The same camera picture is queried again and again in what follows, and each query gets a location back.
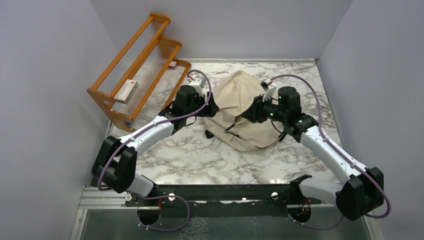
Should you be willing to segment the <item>beige canvas backpack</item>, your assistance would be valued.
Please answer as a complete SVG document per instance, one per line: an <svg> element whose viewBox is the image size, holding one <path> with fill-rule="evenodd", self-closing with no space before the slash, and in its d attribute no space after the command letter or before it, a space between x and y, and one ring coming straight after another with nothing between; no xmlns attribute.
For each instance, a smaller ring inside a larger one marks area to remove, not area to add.
<svg viewBox="0 0 424 240"><path fill-rule="evenodd" d="M265 91L260 81L245 71L238 70L213 90L219 107L213 117L204 118L205 130L239 152L259 151L282 141L284 134L267 119L252 123L242 117L254 98Z"/></svg>

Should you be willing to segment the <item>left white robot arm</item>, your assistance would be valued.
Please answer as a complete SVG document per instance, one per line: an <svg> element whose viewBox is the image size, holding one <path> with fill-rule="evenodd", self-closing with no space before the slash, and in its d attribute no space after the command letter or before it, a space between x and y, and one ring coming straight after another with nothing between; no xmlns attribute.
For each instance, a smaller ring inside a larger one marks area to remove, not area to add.
<svg viewBox="0 0 424 240"><path fill-rule="evenodd" d="M188 118L213 117L218 110L212 92L204 95L194 86L181 86L174 101L149 124L121 138L108 136L103 141L91 169L98 188L136 194L144 205L152 205L157 200L156 184L136 173L138 156L185 127Z"/></svg>

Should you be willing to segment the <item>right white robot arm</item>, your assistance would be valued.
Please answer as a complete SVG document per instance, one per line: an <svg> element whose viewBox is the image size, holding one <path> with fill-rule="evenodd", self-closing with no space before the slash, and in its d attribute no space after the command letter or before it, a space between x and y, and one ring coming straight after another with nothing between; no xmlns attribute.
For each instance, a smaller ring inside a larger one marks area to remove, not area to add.
<svg viewBox="0 0 424 240"><path fill-rule="evenodd" d="M355 221L384 204L384 174L369 168L339 147L312 116L302 112L301 97L294 87L278 90L278 103L260 95L242 114L252 123L280 122L284 131L311 150L338 179L323 182L310 176L291 181L289 199L300 204L307 198L336 206L348 220Z"/></svg>

